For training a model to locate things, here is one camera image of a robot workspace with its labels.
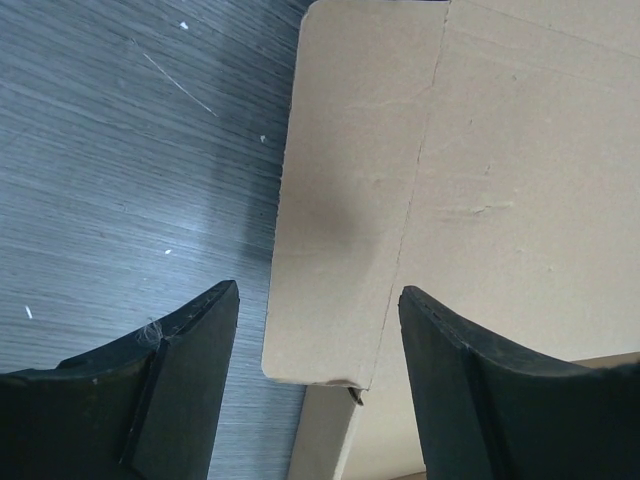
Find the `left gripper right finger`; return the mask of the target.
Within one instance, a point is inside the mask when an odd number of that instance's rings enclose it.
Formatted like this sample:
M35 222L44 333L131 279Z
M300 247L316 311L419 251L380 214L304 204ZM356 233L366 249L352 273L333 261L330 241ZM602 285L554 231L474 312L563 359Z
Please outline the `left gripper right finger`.
M639 367L519 345L414 286L399 321L430 479L635 479Z

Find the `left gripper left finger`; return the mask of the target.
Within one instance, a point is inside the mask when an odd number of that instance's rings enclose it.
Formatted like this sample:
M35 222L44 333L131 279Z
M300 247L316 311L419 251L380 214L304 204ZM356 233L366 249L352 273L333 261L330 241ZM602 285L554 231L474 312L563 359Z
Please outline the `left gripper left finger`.
M238 313L226 280L53 369L3 374L2 477L206 478Z

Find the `cardboard box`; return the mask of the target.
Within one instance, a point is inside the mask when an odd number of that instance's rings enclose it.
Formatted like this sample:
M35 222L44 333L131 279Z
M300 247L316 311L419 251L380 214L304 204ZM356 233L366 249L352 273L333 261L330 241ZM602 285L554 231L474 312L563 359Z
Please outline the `cardboard box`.
M639 5L317 1L262 353L306 389L292 479L430 479L414 286L538 353L639 367Z

